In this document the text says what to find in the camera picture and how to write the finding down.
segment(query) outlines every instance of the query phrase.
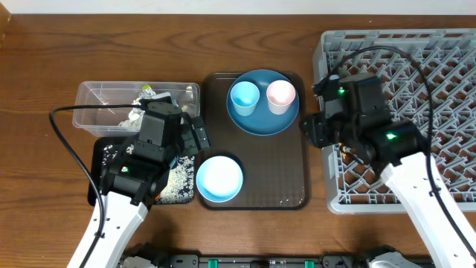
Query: plate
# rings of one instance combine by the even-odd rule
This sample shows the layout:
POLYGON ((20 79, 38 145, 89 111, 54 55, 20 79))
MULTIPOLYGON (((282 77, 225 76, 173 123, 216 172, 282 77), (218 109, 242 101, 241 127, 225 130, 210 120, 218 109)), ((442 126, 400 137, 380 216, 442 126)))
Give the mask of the plate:
POLYGON ((289 109, 282 115, 275 115, 268 108, 268 99, 266 98, 266 90, 269 84, 276 80, 289 79, 284 75, 271 70, 254 70, 244 73, 238 77, 228 90, 226 108, 231 120, 242 130, 254 135, 274 135, 288 128, 292 122, 296 119, 299 113, 299 96, 296 94, 296 98, 292 101, 289 109), (231 89, 239 82, 248 81, 254 83, 260 90, 260 99, 254 112, 248 116, 238 115, 237 111, 233 107, 230 93, 231 89))
POLYGON ((226 202, 235 197, 243 184, 241 167, 226 156, 205 161, 196 173, 196 187, 211 202, 226 202))

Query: green led light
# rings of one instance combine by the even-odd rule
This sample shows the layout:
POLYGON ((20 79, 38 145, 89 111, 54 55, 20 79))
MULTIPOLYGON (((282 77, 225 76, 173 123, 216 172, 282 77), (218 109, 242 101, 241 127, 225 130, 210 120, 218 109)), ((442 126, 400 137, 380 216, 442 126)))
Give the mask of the green led light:
POLYGON ((394 138, 397 137, 397 136, 396 136, 395 134, 393 134, 393 133, 387 133, 387 134, 385 134, 385 135, 387 136, 387 139, 389 139, 389 140, 393 140, 394 138))

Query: crumpled paper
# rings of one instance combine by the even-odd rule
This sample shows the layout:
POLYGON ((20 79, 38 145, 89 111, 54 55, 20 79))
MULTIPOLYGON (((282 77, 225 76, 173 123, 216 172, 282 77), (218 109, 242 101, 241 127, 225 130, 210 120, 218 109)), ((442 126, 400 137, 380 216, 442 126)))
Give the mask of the crumpled paper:
MULTIPOLYGON (((142 92, 139 93, 138 98, 136 98, 132 104, 140 104, 139 100, 140 99, 158 99, 158 98, 163 98, 170 96, 169 92, 164 92, 161 94, 156 94, 150 85, 146 84, 144 87, 142 87, 142 92)), ((175 99, 172 99, 172 104, 175 106, 177 105, 177 101, 175 99)), ((144 111, 139 109, 139 108, 132 108, 132 110, 129 112, 128 119, 125 121, 122 121, 119 123, 119 127, 128 127, 132 128, 134 130, 139 130, 142 125, 142 118, 144 116, 144 111)))

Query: dish rack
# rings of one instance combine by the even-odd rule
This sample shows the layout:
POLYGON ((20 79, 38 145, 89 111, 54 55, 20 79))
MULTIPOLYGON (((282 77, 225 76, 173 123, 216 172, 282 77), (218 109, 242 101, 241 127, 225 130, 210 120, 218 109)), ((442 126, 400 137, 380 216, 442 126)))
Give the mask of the dish rack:
MULTIPOLYGON (((327 31, 312 59, 315 83, 342 57, 372 45, 395 46, 420 62, 433 85, 437 167, 460 209, 476 211, 476 29, 327 31)), ((406 59, 391 51, 369 51, 345 62, 339 72, 341 77, 376 73, 393 120, 411 120, 427 135, 426 88, 406 59)), ((405 212, 372 169, 343 157, 337 144, 323 148, 322 158, 333 213, 405 212)))

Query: cable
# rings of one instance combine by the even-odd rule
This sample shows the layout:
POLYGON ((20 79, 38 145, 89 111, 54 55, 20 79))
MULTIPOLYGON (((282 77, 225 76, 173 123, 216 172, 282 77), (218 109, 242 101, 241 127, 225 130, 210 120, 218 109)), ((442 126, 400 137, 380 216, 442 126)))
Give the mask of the cable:
POLYGON ((437 187, 437 184, 434 182, 433 174, 431 172, 431 140, 432 140, 431 137, 432 137, 432 133, 433 133, 433 101, 431 99, 431 90, 430 90, 430 86, 428 85, 428 80, 427 80, 425 74, 423 73, 423 70, 420 68, 420 64, 409 53, 404 52, 404 51, 402 51, 398 48, 394 48, 394 47, 391 47, 391 46, 388 46, 388 45, 375 45, 375 46, 371 46, 371 47, 368 47, 368 48, 363 48, 363 49, 357 50, 357 51, 351 53, 350 55, 345 56, 332 69, 332 71, 327 75, 326 81, 324 81, 324 86, 326 86, 327 81, 329 81, 331 75, 338 74, 338 69, 341 66, 343 66, 343 64, 346 61, 348 61, 348 60, 354 58, 355 56, 357 56, 359 54, 362 54, 364 52, 375 51, 375 50, 380 50, 380 49, 385 49, 385 50, 388 50, 388 51, 392 51, 392 52, 400 54, 401 57, 408 58, 408 60, 410 60, 410 62, 416 66, 416 70, 418 71, 418 73, 423 77, 423 83, 425 84, 426 91, 428 93, 428 109, 429 109, 429 111, 428 111, 428 135, 427 135, 427 144, 426 144, 425 154, 426 154, 426 173, 428 174, 428 181, 430 182, 430 186, 431 186, 431 193, 430 194, 433 194, 436 197, 436 199, 438 201, 438 204, 440 205, 444 215, 446 216, 449 223, 451 224, 451 227, 453 227, 454 231, 456 232, 458 237, 461 239, 464 246, 468 249, 471 256, 476 260, 476 251, 472 248, 471 244, 466 239, 464 234, 461 232, 460 228, 455 223, 455 221, 453 220, 453 217, 451 216, 448 209, 446 208, 446 205, 445 205, 445 203, 443 202, 443 200, 441 199, 441 196, 440 196, 440 192, 439 192, 440 189, 437 187))
POLYGON ((91 256, 91 253, 93 252, 94 248, 96 247, 97 242, 99 241, 99 238, 102 236, 103 233, 103 228, 104 228, 104 218, 106 217, 106 212, 104 208, 104 203, 103 199, 101 198, 99 188, 94 183, 94 180, 92 179, 91 173, 89 172, 88 168, 84 165, 83 161, 81 161, 80 157, 74 152, 73 148, 69 143, 66 141, 65 137, 61 134, 60 130, 58 129, 58 126, 54 120, 54 114, 59 111, 66 111, 66 110, 72 110, 72 109, 99 109, 99 108, 139 108, 138 105, 132 105, 132 104, 121 104, 121 105, 76 105, 76 106, 65 106, 65 107, 60 107, 51 110, 50 112, 50 123, 51 126, 53 127, 54 132, 57 134, 58 139, 62 142, 62 144, 66 147, 66 150, 73 156, 74 160, 78 163, 78 165, 81 167, 81 169, 84 171, 86 176, 88 177, 89 183, 91 184, 94 195, 97 198, 97 204, 99 206, 99 226, 97 227, 97 232, 96 235, 94 236, 94 240, 91 243, 91 246, 89 247, 86 255, 84 256, 83 261, 81 262, 80 268, 83 268, 86 263, 88 262, 89 257, 91 256))

